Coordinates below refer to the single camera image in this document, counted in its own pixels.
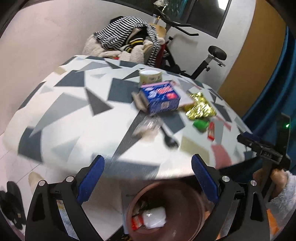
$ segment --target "window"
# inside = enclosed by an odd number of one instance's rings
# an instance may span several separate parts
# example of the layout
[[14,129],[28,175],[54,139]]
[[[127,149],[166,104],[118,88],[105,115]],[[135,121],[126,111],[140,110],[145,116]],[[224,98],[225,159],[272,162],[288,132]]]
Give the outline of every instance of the window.
[[[156,0],[113,0],[117,3],[139,9],[148,14],[154,11]],[[164,13],[171,20],[189,23],[192,27],[215,38],[218,37],[231,0],[168,0]]]

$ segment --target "crumpled gold wrapper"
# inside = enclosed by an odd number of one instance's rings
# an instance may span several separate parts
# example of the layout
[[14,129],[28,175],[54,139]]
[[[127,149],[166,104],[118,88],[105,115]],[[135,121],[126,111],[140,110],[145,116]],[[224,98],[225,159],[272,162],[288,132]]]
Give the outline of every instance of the crumpled gold wrapper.
[[211,117],[217,114],[201,92],[191,94],[190,97],[194,99],[194,104],[184,107],[186,115],[190,120],[193,121],[197,118]]

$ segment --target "red wrapper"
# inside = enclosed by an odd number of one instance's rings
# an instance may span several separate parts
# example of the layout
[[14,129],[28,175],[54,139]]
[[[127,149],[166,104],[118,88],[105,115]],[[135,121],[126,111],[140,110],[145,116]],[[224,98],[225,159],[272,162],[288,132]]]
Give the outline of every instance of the red wrapper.
[[131,218],[131,228],[133,230],[139,229],[139,227],[141,227],[143,224],[144,224],[144,221],[143,221],[142,215],[137,215]]
[[215,140],[215,124],[214,124],[214,122],[211,122],[209,124],[209,128],[207,130],[207,137],[212,141]]

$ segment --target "person's hand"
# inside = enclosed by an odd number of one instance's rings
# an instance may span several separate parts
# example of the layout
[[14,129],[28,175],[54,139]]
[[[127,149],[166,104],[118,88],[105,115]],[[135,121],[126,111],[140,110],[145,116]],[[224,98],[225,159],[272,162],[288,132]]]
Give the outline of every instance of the person's hand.
[[[261,186],[262,178],[263,178],[263,169],[261,168],[258,171],[254,172],[253,178],[258,183],[258,185]],[[275,198],[285,188],[288,182],[288,177],[284,170],[274,169],[272,171],[272,174],[270,175],[270,178],[276,185],[274,191],[271,194],[271,198]]]

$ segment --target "table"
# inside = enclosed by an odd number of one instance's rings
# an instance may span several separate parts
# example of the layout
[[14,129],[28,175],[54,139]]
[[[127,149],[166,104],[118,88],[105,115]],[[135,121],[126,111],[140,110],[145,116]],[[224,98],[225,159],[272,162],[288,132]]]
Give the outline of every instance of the table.
[[179,144],[169,149],[158,132],[153,142],[133,137],[145,114],[131,92],[138,91],[142,64],[77,55],[46,77],[27,97],[10,121],[6,145],[20,155],[78,172],[100,154],[104,175],[131,179],[169,179],[193,175],[191,157],[200,154],[215,168],[251,158],[253,152],[237,142],[250,130],[208,85],[163,71],[184,91],[202,92],[217,110],[215,140],[192,125],[184,112],[160,114],[164,128]]

